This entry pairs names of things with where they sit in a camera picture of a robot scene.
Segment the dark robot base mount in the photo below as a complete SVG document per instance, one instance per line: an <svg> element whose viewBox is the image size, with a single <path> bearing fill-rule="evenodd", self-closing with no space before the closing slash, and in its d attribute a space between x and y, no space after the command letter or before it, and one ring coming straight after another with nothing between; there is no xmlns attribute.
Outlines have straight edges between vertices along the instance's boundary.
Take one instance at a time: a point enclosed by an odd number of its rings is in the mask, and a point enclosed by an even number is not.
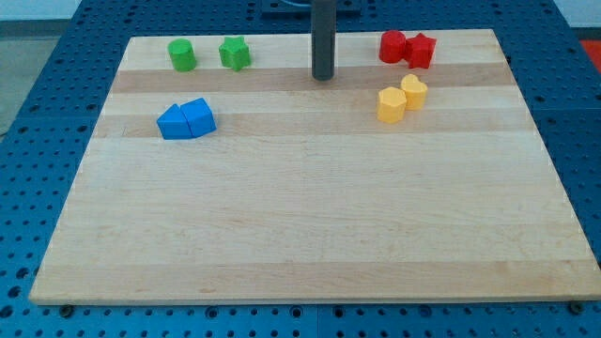
<svg viewBox="0 0 601 338"><path fill-rule="evenodd" d="M338 15L359 15L364 0L336 0ZM303 18L311 14L312 0L256 0L262 18Z"/></svg>

